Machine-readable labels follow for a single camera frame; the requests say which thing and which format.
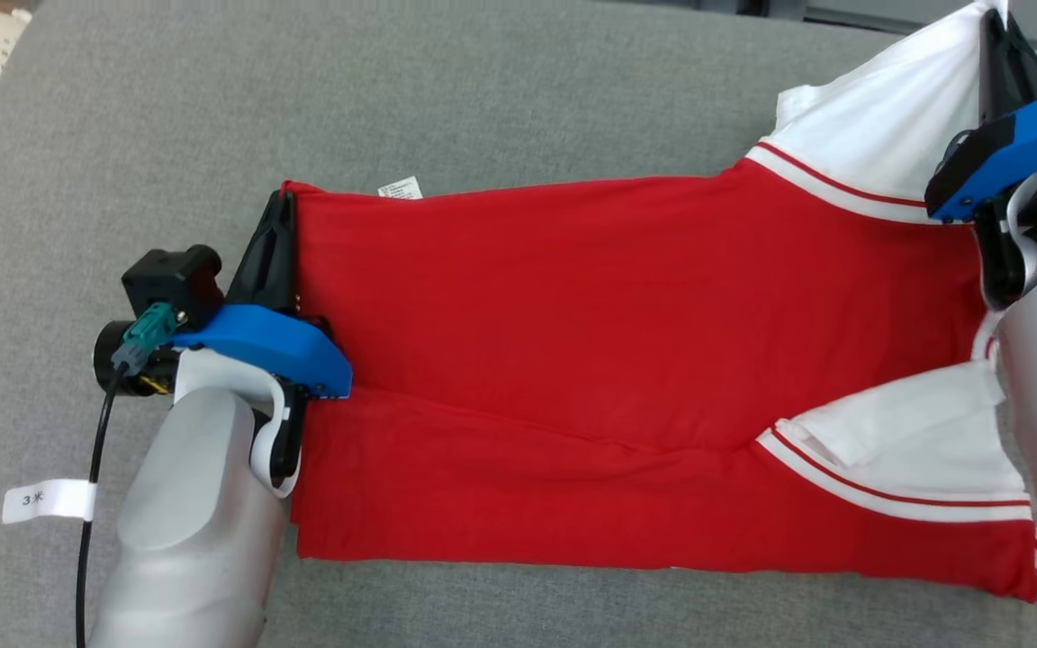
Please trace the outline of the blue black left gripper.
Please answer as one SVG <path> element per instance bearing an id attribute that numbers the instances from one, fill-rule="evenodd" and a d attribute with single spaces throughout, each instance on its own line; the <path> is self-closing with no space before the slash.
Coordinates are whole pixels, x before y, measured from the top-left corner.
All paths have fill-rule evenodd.
<path id="1" fill-rule="evenodd" d="M 228 303 L 211 316 L 152 304 L 132 321 L 115 320 L 92 350 L 95 381 L 115 395 L 186 394 L 214 387 L 256 407 L 248 467 L 268 487 L 293 487 L 303 424 L 312 401 L 351 395 L 353 369 L 328 333 L 296 312 L 295 197 L 276 190 L 244 250 Z"/>

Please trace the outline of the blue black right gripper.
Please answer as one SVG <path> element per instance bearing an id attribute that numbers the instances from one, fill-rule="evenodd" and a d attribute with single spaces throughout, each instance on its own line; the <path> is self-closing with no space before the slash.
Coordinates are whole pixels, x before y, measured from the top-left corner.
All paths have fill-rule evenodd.
<path id="1" fill-rule="evenodd" d="M 942 224 L 971 221 L 983 202 L 1037 173 L 1037 50 L 1004 9 L 980 21 L 978 81 L 979 126 L 926 186 L 927 217 Z"/>

